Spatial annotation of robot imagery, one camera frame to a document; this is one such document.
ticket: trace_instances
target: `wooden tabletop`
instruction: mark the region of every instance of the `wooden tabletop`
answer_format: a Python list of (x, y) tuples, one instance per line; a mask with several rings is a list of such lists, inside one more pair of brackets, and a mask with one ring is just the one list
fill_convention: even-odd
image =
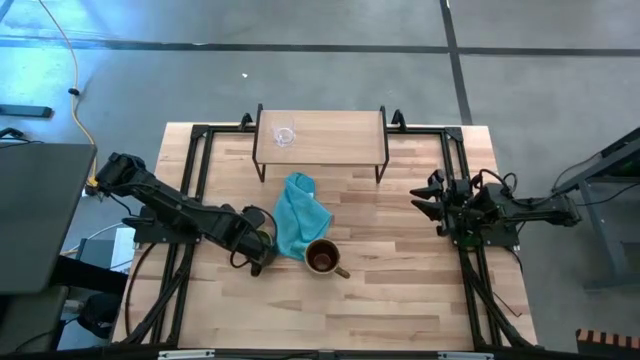
[[(274, 128), (293, 127), (294, 142), (274, 140)], [(380, 111), (283, 111), (260, 113), (256, 161), (260, 164), (384, 163)]]
[[(190, 123), (169, 123), (156, 176), (179, 188), (191, 133)], [(471, 173), (496, 170), (489, 130), (463, 127)], [(442, 168), (439, 139), (390, 135), (391, 160), (381, 184), (368, 168), (272, 165), (260, 183), (251, 160), (253, 135), (217, 134), (205, 204), (254, 204), (273, 209), (284, 178), (294, 171), (313, 177), (317, 199), (333, 214), (328, 238), (342, 253), (351, 279), (316, 276), (304, 264), (278, 258), (258, 278), (229, 266), (229, 252), (205, 241), (197, 245), (186, 299), (181, 347), (470, 350), (459, 258), (437, 223), (410, 204), (409, 190), (424, 186)], [(194, 167), (190, 195), (195, 191)], [(159, 245), (141, 266), (133, 286), (132, 324), (158, 296), (167, 246)], [(142, 251), (136, 252), (134, 266)], [(498, 302), (521, 334), (535, 343), (527, 295), (513, 255), (487, 248), (493, 290), (517, 313)], [(170, 303), (168, 314), (173, 314)], [(483, 334), (489, 341), (486, 313)], [(122, 308), (114, 341), (124, 338)], [(165, 334), (169, 322), (165, 321)]]

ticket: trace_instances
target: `blue cloth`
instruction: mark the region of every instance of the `blue cloth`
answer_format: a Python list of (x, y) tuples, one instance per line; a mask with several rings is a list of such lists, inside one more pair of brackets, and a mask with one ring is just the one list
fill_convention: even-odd
[(307, 175), (293, 173), (285, 179), (274, 211), (280, 254), (304, 261), (309, 243), (327, 234), (331, 213), (314, 199), (315, 193), (316, 184)]

